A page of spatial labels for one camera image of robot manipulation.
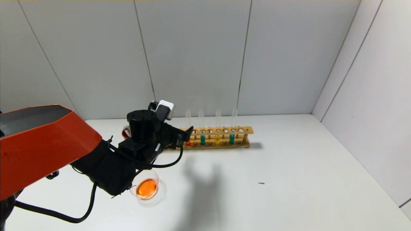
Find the test tube rack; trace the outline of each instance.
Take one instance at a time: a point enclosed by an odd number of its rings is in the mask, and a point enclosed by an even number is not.
[[[190,142],[184,143],[184,150],[249,148],[248,135],[253,133],[252,127],[241,126],[194,128],[190,136]],[[233,143],[230,143],[230,135],[234,136]],[[201,136],[205,136],[205,144],[201,144]]]

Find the empty test tube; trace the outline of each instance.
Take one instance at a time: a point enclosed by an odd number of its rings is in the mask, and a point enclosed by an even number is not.
[[[215,112],[215,127],[220,129],[221,127],[221,110],[217,109]],[[215,135],[215,144],[220,144],[220,135]]]
[[[185,111],[185,128],[189,129],[191,127],[191,110],[187,109]],[[187,142],[185,142],[185,145],[191,146],[190,139],[188,139]]]
[[[233,108],[233,112],[231,113],[231,127],[234,128],[236,127],[236,123],[237,123],[237,108],[234,107]],[[236,135],[231,134],[230,135],[230,144],[234,144],[234,137]]]
[[[203,133],[204,132],[204,111],[202,108],[199,109],[199,120],[200,120],[200,133]],[[206,141],[205,141],[206,136],[201,135],[200,139],[201,139],[200,144],[206,145]]]

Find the orange robot arm casing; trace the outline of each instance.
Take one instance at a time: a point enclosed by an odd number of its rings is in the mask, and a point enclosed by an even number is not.
[[[20,109],[4,113],[14,120],[25,110],[25,116],[14,121],[30,122],[43,116],[39,108],[66,110],[61,117],[45,124],[35,123],[29,129],[9,132],[0,138],[0,201],[24,189],[37,180],[92,152],[102,137],[75,112],[60,105],[48,105]],[[37,110],[37,117],[30,117],[30,110]]]

